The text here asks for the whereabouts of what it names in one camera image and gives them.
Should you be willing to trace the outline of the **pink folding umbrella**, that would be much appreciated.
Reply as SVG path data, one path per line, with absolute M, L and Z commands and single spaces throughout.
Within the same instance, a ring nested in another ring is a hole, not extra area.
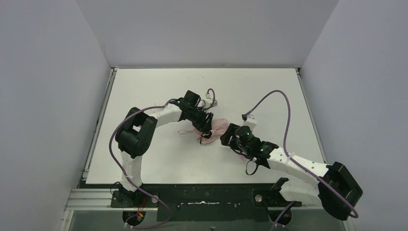
M 214 143 L 216 140 L 219 140 L 221 136 L 225 134 L 229 124 L 230 124 L 229 121 L 225 118 L 215 119 L 211 123 L 212 129 L 208 134 L 204 134 L 198 131 L 196 128 L 193 128 L 191 130 L 181 129 L 178 131 L 178 135 L 180 136 L 192 135 L 195 137 L 195 139 L 198 141 L 200 145 L 209 145 Z

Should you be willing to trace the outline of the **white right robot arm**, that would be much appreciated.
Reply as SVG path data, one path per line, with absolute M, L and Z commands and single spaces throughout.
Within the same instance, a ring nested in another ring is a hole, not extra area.
M 298 178 L 300 182 L 286 181 L 278 187 L 286 201 L 320 205 L 338 220 L 356 215 L 352 209 L 363 190 L 342 163 L 329 165 L 287 154 L 284 148 L 254 136 L 249 126 L 230 124 L 220 140 L 223 146 L 238 151 L 257 166 Z

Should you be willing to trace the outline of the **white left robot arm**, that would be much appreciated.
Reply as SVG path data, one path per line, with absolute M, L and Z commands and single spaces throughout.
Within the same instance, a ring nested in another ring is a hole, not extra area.
M 213 89 L 208 89 L 205 98 L 188 90 L 184 97 L 170 99 L 164 105 L 151 106 L 144 109 L 133 107 L 126 118 L 114 130 L 110 141 L 116 141 L 122 160 L 116 161 L 123 175 L 122 187 L 133 193 L 142 185 L 141 162 L 146 153 L 156 128 L 183 120 L 188 120 L 199 132 L 200 138 L 212 136 L 213 113 L 209 109 L 217 104 Z

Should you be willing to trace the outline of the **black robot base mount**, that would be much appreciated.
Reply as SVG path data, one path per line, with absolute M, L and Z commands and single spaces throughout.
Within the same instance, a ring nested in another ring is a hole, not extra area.
M 110 206 L 123 210 L 123 220 L 141 226 L 147 211 L 161 221 L 275 220 L 290 203 L 278 192 L 283 179 L 274 183 L 244 184 L 143 184 L 140 192 L 122 185 L 112 192 Z

